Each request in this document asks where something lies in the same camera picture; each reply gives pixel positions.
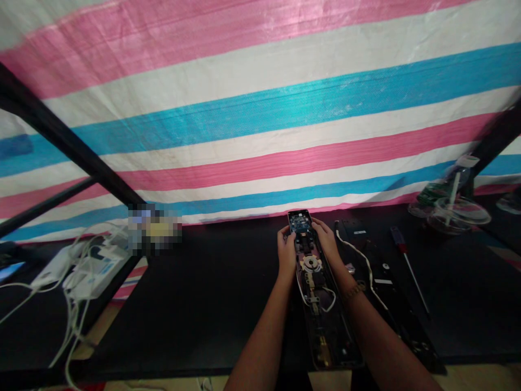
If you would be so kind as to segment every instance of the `striped tarp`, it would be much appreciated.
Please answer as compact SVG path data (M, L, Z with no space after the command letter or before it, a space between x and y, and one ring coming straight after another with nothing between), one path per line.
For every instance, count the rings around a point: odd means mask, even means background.
M0 61L185 224L407 203L521 85L519 0L25 0L0 12ZM0 219L86 177L18 118L0 124ZM518 182L521 140L476 181L481 193ZM127 216L95 186L5 239Z

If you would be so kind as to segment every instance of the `forearm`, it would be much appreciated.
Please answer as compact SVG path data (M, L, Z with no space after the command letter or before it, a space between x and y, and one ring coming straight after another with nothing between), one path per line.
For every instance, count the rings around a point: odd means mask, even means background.
M226 383L226 391L275 388L292 281L293 276L279 277L275 282L260 320Z
M357 285L340 257L329 263L344 297ZM344 300L358 346L382 390L440 390L422 363L398 338L363 293Z

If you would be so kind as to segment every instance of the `plastic cup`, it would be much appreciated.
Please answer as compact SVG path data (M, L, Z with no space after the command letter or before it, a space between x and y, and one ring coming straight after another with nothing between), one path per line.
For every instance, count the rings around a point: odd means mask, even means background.
M490 220L486 209L465 197L460 197L453 205L448 197L440 198L427 217L427 223L432 228L447 235L460 235L475 225L488 224Z

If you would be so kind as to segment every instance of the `black metal frame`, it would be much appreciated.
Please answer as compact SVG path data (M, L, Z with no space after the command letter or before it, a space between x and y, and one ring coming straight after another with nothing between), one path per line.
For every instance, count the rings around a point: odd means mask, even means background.
M483 129L484 137L472 151L479 162L472 168L472 175L461 193L468 198L474 196L474 179L509 144L521 135L521 97L506 111L497 115Z
M99 183L123 204L145 204L118 174L64 124L20 80L0 63L0 109L20 117L90 177L0 224L0 238L44 214L90 186Z

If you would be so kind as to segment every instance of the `bracelet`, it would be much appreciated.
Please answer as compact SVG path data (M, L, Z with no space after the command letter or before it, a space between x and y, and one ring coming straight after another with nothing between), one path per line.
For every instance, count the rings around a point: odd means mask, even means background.
M359 280L357 281L357 285L354 288L351 288L347 293L344 294L344 299L348 300L354 296L356 296L360 292L365 291L365 281Z

